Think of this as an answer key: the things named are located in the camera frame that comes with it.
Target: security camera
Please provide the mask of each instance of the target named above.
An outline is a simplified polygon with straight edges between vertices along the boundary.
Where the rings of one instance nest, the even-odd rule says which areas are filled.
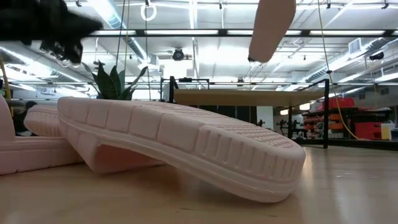
[[[184,59],[184,53],[182,52],[182,49],[175,49],[172,58],[175,61],[182,61]]]

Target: wooden table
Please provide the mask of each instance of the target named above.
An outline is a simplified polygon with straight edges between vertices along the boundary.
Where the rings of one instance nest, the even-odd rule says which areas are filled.
[[[85,165],[0,177],[0,223],[397,223],[398,153],[305,148],[280,203],[231,195],[170,166],[111,175]]]
[[[323,91],[174,90],[180,105],[298,106],[323,96]]]

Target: pink shoe sole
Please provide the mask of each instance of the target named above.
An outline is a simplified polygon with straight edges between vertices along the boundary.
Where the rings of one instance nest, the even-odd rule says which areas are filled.
[[[58,112],[61,133],[96,172],[129,168],[133,151],[238,196],[278,202],[296,187],[305,160],[279,134],[187,106],[68,97]]]

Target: black object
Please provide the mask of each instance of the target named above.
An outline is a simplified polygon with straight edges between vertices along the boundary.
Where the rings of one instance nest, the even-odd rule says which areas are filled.
[[[381,60],[384,58],[384,52],[380,52],[376,55],[369,56],[370,60]]]
[[[238,78],[238,82],[244,82],[243,78]]]
[[[173,54],[173,60],[175,61],[181,61],[184,59],[184,53],[182,52],[182,49],[175,49],[174,54]]]
[[[77,0],[77,1],[76,1],[76,6],[77,6],[77,7],[81,7],[80,0]]]
[[[262,127],[263,124],[265,124],[265,122],[263,122],[262,119],[260,119],[260,121],[257,123],[257,126]]]
[[[178,81],[179,81],[179,82],[187,82],[187,83],[190,83],[190,82],[192,82],[192,78],[187,78],[187,77],[185,77],[185,78],[179,78]]]
[[[40,48],[62,61],[80,63],[80,39],[102,28],[102,23],[70,12],[63,0],[0,3],[0,40],[20,40],[26,45],[43,40]]]
[[[384,6],[381,9],[387,9],[390,6],[387,0],[384,0]]]
[[[16,133],[29,131],[24,125],[25,117],[27,115],[27,110],[29,110],[30,108],[32,108],[36,104],[37,103],[34,102],[34,101],[28,101],[25,104],[25,111],[24,112],[22,112],[20,114],[14,114],[14,116],[12,117],[12,121],[14,123],[14,129],[15,129]]]

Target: pink object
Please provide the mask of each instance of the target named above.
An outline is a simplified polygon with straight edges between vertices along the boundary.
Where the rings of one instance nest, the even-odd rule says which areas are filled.
[[[257,62],[268,62],[288,31],[295,12],[295,0],[260,0],[249,58]]]
[[[0,175],[81,162],[64,138],[16,137],[11,114],[0,96]]]
[[[149,159],[131,154],[138,152],[260,202],[285,199],[305,160],[304,150],[279,134],[188,106],[66,97],[58,118],[60,132],[95,172]]]
[[[62,136],[58,128],[58,111],[55,107],[35,105],[29,109],[24,124],[26,128],[39,136]],[[106,164],[110,159],[116,160],[123,170],[164,164],[162,161],[113,146],[98,146],[93,156],[103,166],[107,166]]]

